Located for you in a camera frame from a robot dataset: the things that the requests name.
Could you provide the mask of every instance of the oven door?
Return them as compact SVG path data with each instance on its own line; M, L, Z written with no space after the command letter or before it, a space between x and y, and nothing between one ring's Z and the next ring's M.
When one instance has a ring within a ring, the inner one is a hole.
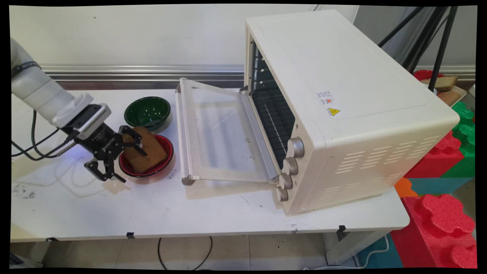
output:
M182 182L269 182L277 176L248 96L180 79L176 89Z

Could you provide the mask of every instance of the yellow warning sticker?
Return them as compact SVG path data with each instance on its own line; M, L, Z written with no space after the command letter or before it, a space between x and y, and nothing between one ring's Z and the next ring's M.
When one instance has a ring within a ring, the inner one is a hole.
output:
M332 114L332 116L335 116L335 114L337 114L338 112L340 112L339 109L334 109L334 108L328 108L328 110L330 111L330 113Z

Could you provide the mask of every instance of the table leg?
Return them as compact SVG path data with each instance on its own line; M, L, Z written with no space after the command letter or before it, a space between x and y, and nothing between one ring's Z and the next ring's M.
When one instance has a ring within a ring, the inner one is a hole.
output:
M389 232L389 230L350 232L341 241L338 241L336 233L323 233L328 265L340 265Z

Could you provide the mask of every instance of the foam puzzle block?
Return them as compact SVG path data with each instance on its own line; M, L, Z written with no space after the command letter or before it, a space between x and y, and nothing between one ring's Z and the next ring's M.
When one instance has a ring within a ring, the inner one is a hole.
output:
M401 200L410 223L391 236L404 267L477 268L475 223L459 200L448 194Z
M418 197L418 193L411 189L411 181L402 177L395 185L395 189L399 198L402 197Z
M464 156L460 152L461 141L453 136L453 131L443 137L404 178L439 178L460 162Z
M410 178L412 191L418 196L426 194L451 194L472 180L468 178Z
M389 250L387 252L381 253L374 253L370 255L369 264L365 267L367 269L376 269L376 268L402 268L401 258L397 253L396 247L394 245L393 238L391 234L387 234L387 240L389 241ZM377 240L375 243L371 244L361 252L357 254L358 259L360 261L360 265L365 265L365 260L367 259L367 255L375 250L384 250L386 249L386 240L382 237L381 239Z
M464 158L442 178L475 177L475 123L472 120L475 114L465 107L463 102L456 103L452 109L460 116L460 122L453 128L453 137L460 140L460 152Z
M441 177L475 177L475 124L460 125L453 136L461 141L460 152L464 158Z

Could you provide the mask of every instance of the oven control knob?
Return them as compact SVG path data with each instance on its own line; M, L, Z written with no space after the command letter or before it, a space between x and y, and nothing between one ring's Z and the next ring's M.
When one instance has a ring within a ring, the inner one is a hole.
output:
M285 202L287 201L287 190L282 189L280 186L276 188L276 194L277 194L277 200L279 202Z
M287 150L289 157L301 158L304 156L303 141L299 137L291 138L287 141Z
M294 158L286 158L282 161L282 172L288 175L298 174L298 163Z
M293 181L291 179L291 176L286 173L279 174L279 186L283 189L292 189Z

